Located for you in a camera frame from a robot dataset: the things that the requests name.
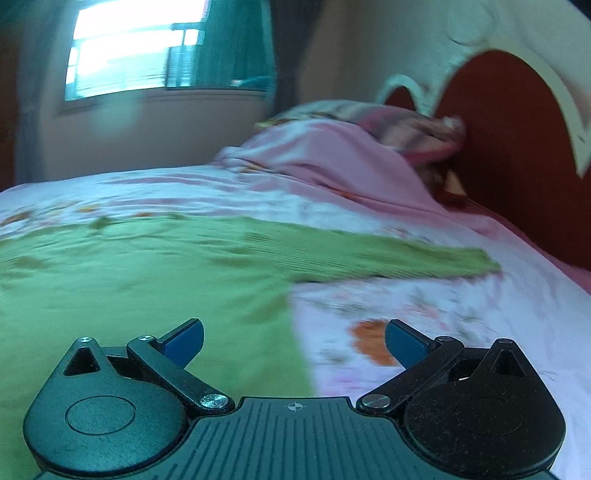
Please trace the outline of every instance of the circular mount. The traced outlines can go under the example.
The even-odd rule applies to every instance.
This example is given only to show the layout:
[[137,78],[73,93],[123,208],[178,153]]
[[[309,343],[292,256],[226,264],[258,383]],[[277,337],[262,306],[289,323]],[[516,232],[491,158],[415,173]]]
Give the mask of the circular mount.
[[101,373],[50,379],[35,399],[23,435],[42,469],[123,475],[159,460],[184,434],[186,412],[172,393],[122,377],[105,384]]

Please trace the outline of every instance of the window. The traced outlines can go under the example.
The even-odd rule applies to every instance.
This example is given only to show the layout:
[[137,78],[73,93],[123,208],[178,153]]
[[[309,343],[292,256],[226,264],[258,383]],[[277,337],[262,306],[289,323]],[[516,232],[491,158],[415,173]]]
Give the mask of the window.
[[268,87],[261,0],[77,4],[65,100],[158,87]]

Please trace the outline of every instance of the floral bedsheet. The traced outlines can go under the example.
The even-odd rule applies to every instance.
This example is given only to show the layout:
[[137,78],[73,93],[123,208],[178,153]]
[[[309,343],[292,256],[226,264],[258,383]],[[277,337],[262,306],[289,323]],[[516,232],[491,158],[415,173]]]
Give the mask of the floral bedsheet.
[[[0,238],[104,216],[248,215],[317,228],[391,235],[434,244],[472,246],[462,232],[445,232],[359,209],[330,196],[311,199],[277,188],[268,173],[215,166],[104,174],[18,186],[0,194]],[[489,251],[503,273],[450,280],[343,281],[299,284],[293,326],[318,395],[349,396],[392,378],[402,367],[383,344],[399,318],[425,335],[452,335],[466,346],[515,339],[559,404],[568,425],[553,471],[564,480],[591,478],[591,300],[549,262],[514,262]]]

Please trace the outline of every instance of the crosshair marking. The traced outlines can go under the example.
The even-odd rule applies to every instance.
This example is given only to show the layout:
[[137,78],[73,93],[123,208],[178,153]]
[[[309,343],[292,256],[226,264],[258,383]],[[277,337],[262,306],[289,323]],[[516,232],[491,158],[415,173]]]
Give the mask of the crosshair marking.
[[287,408],[289,408],[291,411],[300,411],[302,408],[305,408],[305,405],[302,405],[301,403],[298,402],[293,402],[290,403]]

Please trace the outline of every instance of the bed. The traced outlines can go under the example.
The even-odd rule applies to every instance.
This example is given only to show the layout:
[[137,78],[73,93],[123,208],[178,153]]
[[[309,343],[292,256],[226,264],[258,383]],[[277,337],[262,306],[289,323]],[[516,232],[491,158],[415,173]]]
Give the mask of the bed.
[[[225,149],[206,166],[13,187],[0,194],[0,249],[13,239],[61,225],[171,214],[247,216],[432,245],[482,248],[500,263],[501,273],[296,284],[290,297],[290,325],[312,393],[345,395],[355,401],[402,371],[383,345],[385,325],[391,318],[432,338],[452,335],[466,346],[487,347],[496,338],[513,338],[566,419],[567,436],[553,472],[562,480],[590,478],[591,423],[585,412],[591,410],[587,354],[591,173],[586,147],[591,139],[585,136],[580,119],[577,123],[573,117],[572,99],[549,67],[540,59],[532,60],[530,53],[517,55],[510,50],[499,44],[475,56],[450,75],[444,91],[430,99],[416,82],[402,76],[393,77],[381,92],[386,104],[436,117],[459,115],[464,120],[466,143],[449,167],[467,199],[453,208],[425,200],[427,191],[418,187],[418,177],[401,183],[400,178],[385,175],[388,170],[372,161],[382,147],[371,146],[369,140],[349,154],[356,161],[349,174],[332,163],[343,161],[338,154],[347,155],[344,147],[337,153],[322,148],[311,152],[319,163],[300,162],[299,170],[265,165],[261,159],[265,155],[273,160],[273,155],[290,154],[286,138],[293,141],[293,130],[283,125],[268,129],[271,137],[261,133],[242,147]],[[339,128],[332,135],[339,135]],[[355,128],[347,130],[353,137],[361,135]],[[309,131],[304,130],[303,137],[308,138]],[[267,148],[264,144],[272,140],[276,148]],[[428,207],[418,206],[419,200]],[[22,440],[22,417],[73,339],[92,335],[102,345],[122,345],[135,335],[162,335],[193,312],[187,312],[186,318],[156,312],[140,324],[154,331],[137,331],[140,325],[132,323],[121,338],[92,319],[81,318],[65,332],[56,332],[56,339],[46,338],[54,342],[54,353],[41,356],[35,355],[30,340],[52,337],[51,325],[43,323],[43,312],[33,328],[8,325],[6,309],[12,294],[8,283],[4,278],[0,284],[0,421],[7,432],[0,444],[0,476],[30,479],[38,470]],[[35,306],[22,308],[29,311]],[[204,324],[207,335],[206,320]],[[27,359],[15,358],[15,345],[31,348]],[[272,357],[272,345],[266,354]],[[19,381],[9,378],[9,370],[18,370],[27,361],[37,366],[33,375]],[[280,388],[268,391],[262,384],[264,376],[250,390],[236,394],[297,394]]]

